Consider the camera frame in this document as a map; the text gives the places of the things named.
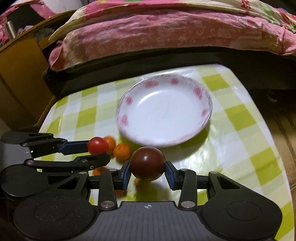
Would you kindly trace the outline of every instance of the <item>wooden furniture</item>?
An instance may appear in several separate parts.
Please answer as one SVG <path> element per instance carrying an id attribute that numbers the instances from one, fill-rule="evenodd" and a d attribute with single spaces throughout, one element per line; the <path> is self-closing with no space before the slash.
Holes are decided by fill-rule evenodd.
<path id="1" fill-rule="evenodd" d="M 50 43 L 48 37 L 37 42 L 34 34 L 60 27 L 74 12 L 46 19 L 0 48 L 0 117 L 12 130 L 39 127 L 55 102 L 42 77 L 49 66 L 43 51 Z"/>

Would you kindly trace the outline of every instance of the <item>dark red tomato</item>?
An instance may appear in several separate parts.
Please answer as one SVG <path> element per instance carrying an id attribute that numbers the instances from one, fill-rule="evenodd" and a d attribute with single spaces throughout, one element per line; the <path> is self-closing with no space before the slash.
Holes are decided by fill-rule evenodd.
<path id="1" fill-rule="evenodd" d="M 91 155 L 104 153 L 109 150 L 109 144 L 101 137 L 93 137 L 87 144 L 87 150 Z"/>

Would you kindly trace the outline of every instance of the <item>metal thermos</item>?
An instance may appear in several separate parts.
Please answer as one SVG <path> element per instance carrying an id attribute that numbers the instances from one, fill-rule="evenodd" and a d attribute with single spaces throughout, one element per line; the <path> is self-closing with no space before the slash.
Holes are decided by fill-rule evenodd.
<path id="1" fill-rule="evenodd" d="M 12 21 L 9 21 L 5 27 L 6 33 L 8 35 L 9 40 L 14 39 L 17 36 L 15 31 L 15 27 L 13 26 Z"/>

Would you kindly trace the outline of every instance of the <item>plate rim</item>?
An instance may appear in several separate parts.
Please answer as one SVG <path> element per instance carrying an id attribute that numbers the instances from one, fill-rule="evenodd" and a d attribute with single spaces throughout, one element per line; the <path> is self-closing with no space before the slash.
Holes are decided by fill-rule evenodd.
<path id="1" fill-rule="evenodd" d="M 123 128 L 119 125 L 119 118 L 118 118 L 118 114 L 119 114 L 119 109 L 120 109 L 120 103 L 123 101 L 123 98 L 124 96 L 131 90 L 133 89 L 136 85 L 146 81 L 146 80 L 149 80 L 149 79 L 152 79 L 152 78 L 155 78 L 155 77 L 161 77 L 161 76 L 170 76 L 170 75 L 173 75 L 173 76 L 180 76 L 182 78 L 186 78 L 186 79 L 190 79 L 190 80 L 194 80 L 196 82 L 197 85 L 201 86 L 204 91 L 208 94 L 208 96 L 210 97 L 210 108 L 209 108 L 209 111 L 210 111 L 210 114 L 206 120 L 206 122 L 204 122 L 204 125 L 201 126 L 201 128 L 197 129 L 197 131 L 194 131 L 193 134 L 191 134 L 190 136 L 184 138 L 184 139 L 181 139 L 181 140 L 178 140 L 178 141 L 175 141 L 175 142 L 169 142 L 168 144 L 165 144 L 165 145 L 158 145 L 156 143 L 145 143 L 145 142 L 139 142 L 138 140 L 134 139 L 132 136 L 128 135 L 126 133 L 126 131 L 123 130 Z M 209 123 L 210 121 L 210 118 L 212 116 L 212 112 L 213 112 L 213 100 L 212 100 L 212 97 L 209 93 L 209 91 L 202 85 L 200 84 L 199 82 L 197 82 L 195 79 L 193 78 L 190 78 L 190 77 L 186 77 L 186 76 L 183 76 L 183 75 L 180 75 L 180 74 L 173 74 L 173 73 L 170 73 L 170 74 L 158 74 L 158 75 L 155 75 L 155 76 L 151 76 L 151 77 L 147 77 L 143 80 L 140 80 L 139 82 L 135 83 L 133 86 L 131 86 L 123 95 L 122 97 L 120 98 L 118 104 L 117 104 L 117 107 L 116 107 L 116 111 L 115 111 L 115 121 L 116 121 L 116 125 L 117 125 L 117 128 L 119 129 L 120 133 L 122 133 L 126 138 L 128 138 L 129 140 L 131 140 L 132 142 L 138 144 L 138 145 L 144 145 L 144 146 L 152 146 L 152 147 L 158 147 L 158 148 L 166 148 L 166 147 L 171 147 L 171 146 L 176 146 L 176 145 L 179 145 L 181 143 L 184 143 L 190 139 L 192 139 L 193 137 L 197 136 L 206 126 L 207 124 Z"/>

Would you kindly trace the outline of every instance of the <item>pink blanket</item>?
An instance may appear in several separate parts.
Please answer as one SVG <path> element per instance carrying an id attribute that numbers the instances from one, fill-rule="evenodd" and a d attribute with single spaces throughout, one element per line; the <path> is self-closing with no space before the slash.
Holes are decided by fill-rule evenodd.
<path id="1" fill-rule="evenodd" d="M 251 15 L 267 20 L 296 33 L 296 16 L 276 9 L 259 0 L 96 0 L 78 9 L 49 38 L 53 43 L 69 32 L 105 20 L 135 12 L 191 7 L 215 12 Z"/>
<path id="2" fill-rule="evenodd" d="M 49 58 L 62 71 L 90 60 L 139 50 L 218 46 L 280 55 L 296 51 L 296 35 L 259 17 L 203 9 L 160 9 L 76 29 Z"/>

